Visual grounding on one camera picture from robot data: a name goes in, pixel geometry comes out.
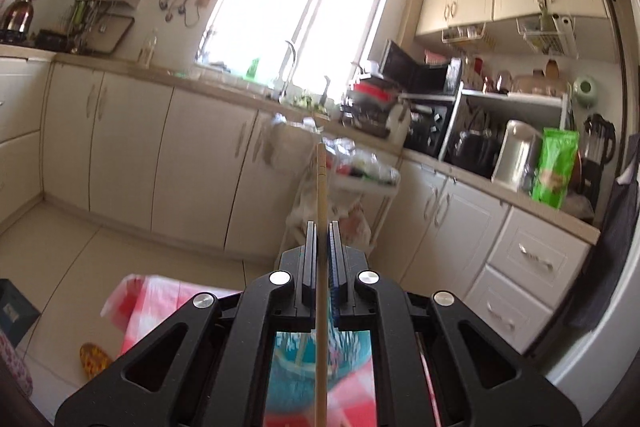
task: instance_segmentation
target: electric kettle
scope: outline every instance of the electric kettle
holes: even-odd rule
[[[25,40],[33,21],[33,0],[15,0],[4,12],[1,29],[18,35]]]

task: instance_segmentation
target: dish drying rack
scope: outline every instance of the dish drying rack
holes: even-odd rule
[[[518,33],[537,54],[578,58],[575,44],[575,19],[553,16],[555,31],[542,31],[540,17],[516,19]]]
[[[495,38],[487,31],[486,23],[443,30],[442,42],[468,55],[489,53],[495,49]]]

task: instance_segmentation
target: floor tile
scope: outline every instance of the floor tile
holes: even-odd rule
[[[0,279],[10,279],[39,311],[98,230],[39,203],[0,236]]]
[[[244,289],[239,261],[163,247],[101,229],[54,293],[27,354],[64,380],[84,384],[86,377],[78,356],[83,343],[96,343],[112,357],[120,351],[124,334],[101,318],[100,311],[118,282],[130,273]]]
[[[53,374],[33,358],[26,356],[24,360],[33,379],[31,402],[53,423],[59,407],[78,387]]]

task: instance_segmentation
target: food package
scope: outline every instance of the food package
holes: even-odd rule
[[[533,200],[560,208],[574,169],[579,141],[577,131],[544,130],[538,175],[531,195]]]

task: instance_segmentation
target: drawer handle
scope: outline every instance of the drawer handle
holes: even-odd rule
[[[510,331],[515,331],[516,329],[516,325],[513,323],[513,321],[509,321],[507,319],[505,319],[502,315],[500,315],[497,311],[495,311],[493,308],[491,308],[491,303],[489,301],[486,302],[486,308],[487,310],[489,310],[489,313],[491,313],[496,319],[498,319],[502,324],[504,324],[505,326],[507,326],[509,328]]]
[[[236,145],[236,158],[240,155],[240,148],[242,147],[242,142],[244,141],[244,132],[246,131],[246,122],[242,124],[242,128],[240,129],[240,136],[238,137],[238,144]]]
[[[544,266],[549,272],[553,272],[554,265],[551,263],[551,261],[547,261],[546,259],[542,259],[542,257],[531,253],[529,250],[523,247],[522,243],[518,244],[518,246],[520,247],[520,252],[522,252],[524,257],[527,257],[528,259],[535,261],[536,263],[542,264],[542,266]]]

